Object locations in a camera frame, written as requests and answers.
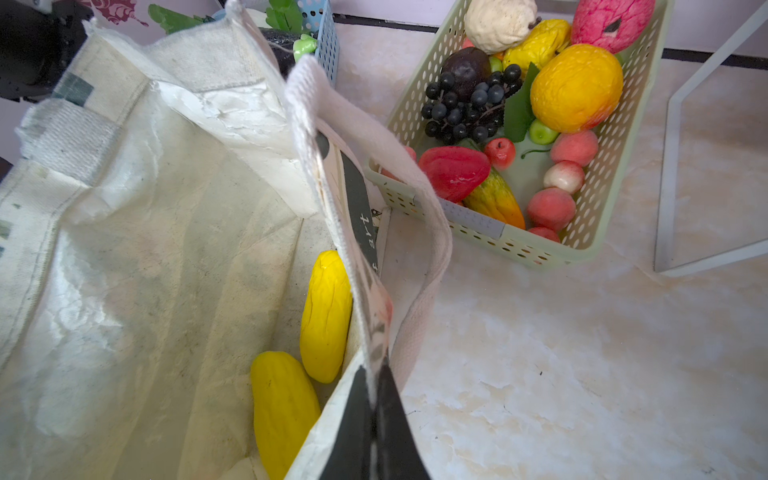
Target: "pink fake fruit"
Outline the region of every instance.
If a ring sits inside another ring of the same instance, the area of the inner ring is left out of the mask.
[[[488,157],[465,147],[430,148],[419,166],[437,196],[451,202],[464,200],[491,173]]]
[[[533,233],[534,235],[539,235],[540,237],[544,237],[547,240],[552,240],[553,242],[560,243],[560,237],[552,231],[549,230],[547,227],[533,227],[529,230],[529,232]]]
[[[547,227],[559,232],[576,215],[576,202],[567,191],[557,187],[538,192],[528,202],[528,216],[536,227]]]
[[[416,160],[416,151],[415,151],[415,150],[413,150],[411,147],[409,147],[409,146],[407,146],[407,145],[405,146],[405,149],[406,149],[406,151],[408,152],[408,155],[410,155],[410,156],[411,156],[411,158],[413,159],[413,161],[415,161],[416,163],[418,163],[419,161],[418,161],[418,160]],[[392,172],[391,172],[391,171],[389,171],[389,170],[387,170],[387,169],[386,169],[386,168],[384,168],[384,167],[382,167],[382,175],[384,175],[385,177],[389,177],[389,178],[392,178],[393,180],[397,180],[397,181],[400,181],[400,179],[399,179],[398,177],[395,177],[394,175],[392,175]]]
[[[586,167],[598,154],[598,136],[592,130],[561,134],[552,145],[549,157],[554,161],[572,161]]]
[[[588,43],[618,53],[640,37],[655,6],[655,0],[581,0],[571,43]]]
[[[573,195],[584,186],[584,169],[572,161],[554,164],[544,174],[544,188],[557,187]]]

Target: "bag strap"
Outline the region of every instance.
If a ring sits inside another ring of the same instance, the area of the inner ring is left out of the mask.
[[[323,159],[314,140],[315,119],[319,114],[337,133],[352,138],[378,164],[415,188],[419,197],[432,238],[432,255],[422,288],[402,321],[390,355],[390,366],[398,389],[402,391],[419,356],[435,296],[451,259],[453,243],[448,220],[426,175],[397,138],[333,90],[325,71],[314,57],[305,55],[293,67],[285,99],[288,123],[299,159],[313,177],[310,183],[314,184],[323,168]]]

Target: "white metal frame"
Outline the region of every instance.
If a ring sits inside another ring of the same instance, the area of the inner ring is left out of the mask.
[[[656,230],[654,270],[658,273],[666,276],[683,276],[768,253],[768,239],[765,239],[711,257],[672,266],[675,200],[677,199],[677,164],[680,157],[680,113],[683,100],[766,21],[768,21],[768,0],[670,98],[667,109],[667,131],[664,138],[664,159],[661,167],[659,219]]]

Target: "plastic basket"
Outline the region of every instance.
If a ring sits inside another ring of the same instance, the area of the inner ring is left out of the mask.
[[[309,30],[317,33],[315,58],[328,75],[328,81],[336,86],[336,73],[339,70],[339,38],[336,36],[336,24],[333,23],[333,11],[329,0],[298,0]]]
[[[413,147],[417,153],[438,145],[424,134],[427,121],[420,114],[427,100],[424,90],[429,82],[437,80],[445,58],[461,48],[465,37],[464,14],[470,1],[458,0],[453,5],[387,124],[403,144]],[[625,58],[621,102],[616,111],[594,129],[600,139],[600,151],[586,169],[584,187],[574,196],[576,216],[564,230],[562,243],[546,240],[444,201],[445,215],[457,237],[536,270],[583,262],[597,255],[656,78],[673,6],[673,0],[657,0],[650,24],[642,36],[621,54]],[[533,194],[542,189],[541,179],[552,162],[546,153],[529,154],[521,160],[521,153],[542,149],[528,139],[516,146],[518,158],[502,172],[502,176],[525,209]],[[414,198],[411,187],[378,172],[379,166],[373,159],[370,160],[366,176],[379,186],[388,205],[406,215],[423,216],[419,199]]]

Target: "tile floor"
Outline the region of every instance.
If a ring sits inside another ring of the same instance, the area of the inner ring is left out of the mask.
[[[337,29],[337,90],[385,121],[432,34]],[[662,61],[595,260],[534,273],[455,239],[402,395],[433,478],[768,478],[768,257],[652,268],[667,99],[696,68]],[[687,101],[676,262],[768,237],[767,85],[719,68]],[[423,223],[395,212],[396,319],[428,250]]]

